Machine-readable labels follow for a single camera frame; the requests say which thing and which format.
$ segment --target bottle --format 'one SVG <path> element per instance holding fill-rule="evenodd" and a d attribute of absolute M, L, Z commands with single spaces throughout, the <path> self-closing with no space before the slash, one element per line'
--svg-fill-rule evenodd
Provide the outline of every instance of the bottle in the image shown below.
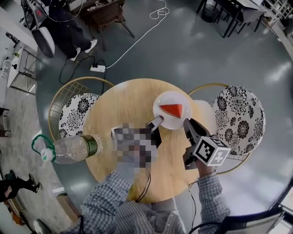
<path fill-rule="evenodd" d="M 50 146 L 42 149 L 41 153 L 33 148 L 34 142 L 38 137 L 46 139 Z M 59 139 L 53 144 L 43 135 L 35 137 L 32 149 L 42 156 L 44 161 L 52 161 L 60 164 L 71 164 L 82 161 L 87 157 L 98 154 L 102 150 L 102 141 L 99 135 L 73 136 Z"/>

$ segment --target blurred hand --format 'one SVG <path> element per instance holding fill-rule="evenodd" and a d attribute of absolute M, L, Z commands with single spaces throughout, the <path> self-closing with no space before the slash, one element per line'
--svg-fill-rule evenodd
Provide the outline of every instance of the blurred hand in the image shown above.
<path fill-rule="evenodd" d="M 213 166 L 206 166 L 202 161 L 199 159 L 195 161 L 197 166 L 198 172 L 200 173 L 200 177 L 204 177 L 214 172 Z"/>
<path fill-rule="evenodd" d="M 6 190 L 6 192 L 4 193 L 5 197 L 8 198 L 8 196 L 11 192 L 12 192 L 12 188 L 11 188 L 11 186 L 9 186 Z"/>

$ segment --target bottle cap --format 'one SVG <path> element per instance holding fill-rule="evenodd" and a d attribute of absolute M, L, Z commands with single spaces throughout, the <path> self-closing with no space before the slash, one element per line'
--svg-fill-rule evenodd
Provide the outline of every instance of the bottle cap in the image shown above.
<path fill-rule="evenodd" d="M 56 153 L 55 150 L 51 147 L 48 147 L 46 149 L 42 149 L 41 151 L 41 157 L 44 161 L 51 161 L 54 162 L 56 159 Z"/>

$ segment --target round cushion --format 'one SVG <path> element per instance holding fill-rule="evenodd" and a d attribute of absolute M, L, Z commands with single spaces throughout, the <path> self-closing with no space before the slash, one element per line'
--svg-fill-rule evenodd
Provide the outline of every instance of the round cushion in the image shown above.
<path fill-rule="evenodd" d="M 61 138 L 82 135 L 87 115 L 99 97 L 93 93 L 78 94 L 65 104 L 59 120 Z"/>
<path fill-rule="evenodd" d="M 230 86 L 215 99 L 217 135 L 231 148 L 231 155 L 244 155 L 262 140 L 266 118 L 258 98 L 241 86 Z"/>

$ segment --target power strip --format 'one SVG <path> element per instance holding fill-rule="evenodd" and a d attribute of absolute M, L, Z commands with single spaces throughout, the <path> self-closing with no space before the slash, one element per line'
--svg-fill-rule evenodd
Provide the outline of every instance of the power strip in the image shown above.
<path fill-rule="evenodd" d="M 92 65 L 91 66 L 91 71 L 105 73 L 106 67 L 102 66 L 102 65 Z"/>

